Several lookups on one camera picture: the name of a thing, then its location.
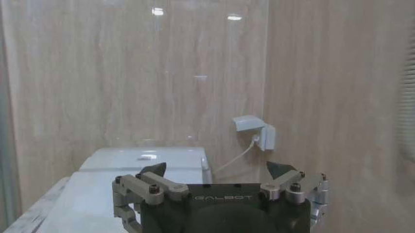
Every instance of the robotic hand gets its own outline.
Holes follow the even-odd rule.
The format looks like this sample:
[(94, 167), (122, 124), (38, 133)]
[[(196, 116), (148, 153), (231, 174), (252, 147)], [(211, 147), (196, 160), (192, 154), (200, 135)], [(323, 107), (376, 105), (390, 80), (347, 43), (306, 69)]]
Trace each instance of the robotic hand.
[(130, 233), (310, 233), (328, 204), (326, 175), (267, 167), (270, 183), (182, 184), (163, 178), (166, 163), (148, 166), (112, 182), (115, 217)]

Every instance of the metal bracket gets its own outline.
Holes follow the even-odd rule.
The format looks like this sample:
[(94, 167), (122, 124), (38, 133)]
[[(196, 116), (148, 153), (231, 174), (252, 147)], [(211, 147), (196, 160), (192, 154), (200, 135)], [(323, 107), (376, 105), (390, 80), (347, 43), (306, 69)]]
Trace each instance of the metal bracket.
[(136, 220), (136, 213), (140, 212), (140, 203), (159, 205), (164, 202), (164, 191), (167, 196), (180, 201), (188, 196), (188, 186), (175, 183), (152, 172), (119, 176), (112, 182), (114, 213), (115, 217), (123, 219), (123, 226), (130, 233), (143, 233), (143, 227)]
[(290, 187), (291, 183), (299, 181), (300, 178), (302, 173), (299, 171), (291, 170), (270, 183), (262, 183), (260, 192), (266, 194), (268, 200), (278, 200), (280, 192)]
[(142, 174), (142, 180), (147, 183), (158, 184), (167, 191), (167, 195), (174, 201), (182, 201), (188, 196), (187, 184), (175, 183), (152, 172)]

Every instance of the white surface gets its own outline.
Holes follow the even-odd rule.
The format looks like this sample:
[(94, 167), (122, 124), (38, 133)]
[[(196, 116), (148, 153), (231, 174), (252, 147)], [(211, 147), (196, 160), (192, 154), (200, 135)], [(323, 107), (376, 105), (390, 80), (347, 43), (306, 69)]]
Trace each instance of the white surface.
[(266, 126), (262, 119), (255, 116), (240, 116), (234, 118), (236, 131), (254, 130)]
[(259, 141), (256, 142), (256, 145), (262, 151), (275, 149), (275, 136), (276, 136), (275, 127), (272, 125), (266, 124), (266, 127), (260, 129)]
[[(42, 224), (42, 233), (123, 233), (114, 217), (112, 180), (138, 171), (74, 173), (67, 187)], [(164, 177), (179, 183), (202, 183), (202, 169), (168, 170)]]
[(272, 125), (267, 124), (266, 129), (267, 129), (266, 150), (274, 150), (275, 149), (275, 139), (276, 139), (275, 127)]
[(98, 150), (87, 159), (80, 171), (136, 170), (146, 166), (167, 162), (167, 169), (200, 169), (206, 160), (203, 148), (154, 147), (154, 148), (107, 148)]
[(19, 217), (4, 233), (34, 233), (48, 216), (70, 178), (63, 178), (48, 190), (28, 211)]

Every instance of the wall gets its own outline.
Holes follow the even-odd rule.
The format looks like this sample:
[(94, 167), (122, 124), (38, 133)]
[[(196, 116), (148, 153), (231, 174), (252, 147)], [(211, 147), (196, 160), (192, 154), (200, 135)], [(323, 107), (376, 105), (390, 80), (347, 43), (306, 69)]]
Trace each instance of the wall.
[(270, 1), (264, 120), (279, 138), (267, 159), (327, 173), (319, 232), (415, 229), (415, 165), (394, 137), (414, 9), (413, 0)]
[[(203, 146), (214, 168), (246, 149), (231, 118), (263, 113), (267, 0), (2, 3), (24, 210), (102, 147)], [(232, 166), (219, 182), (258, 181), (258, 156)]]
[(0, 6), (0, 232), (22, 211), (2, 12)]

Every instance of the logo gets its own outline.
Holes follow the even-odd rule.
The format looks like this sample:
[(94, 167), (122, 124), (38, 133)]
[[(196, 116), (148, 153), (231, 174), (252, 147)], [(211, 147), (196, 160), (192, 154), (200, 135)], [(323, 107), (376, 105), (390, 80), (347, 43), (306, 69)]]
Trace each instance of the logo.
[(238, 201), (238, 200), (251, 200), (252, 196), (195, 196), (195, 200), (200, 201)]

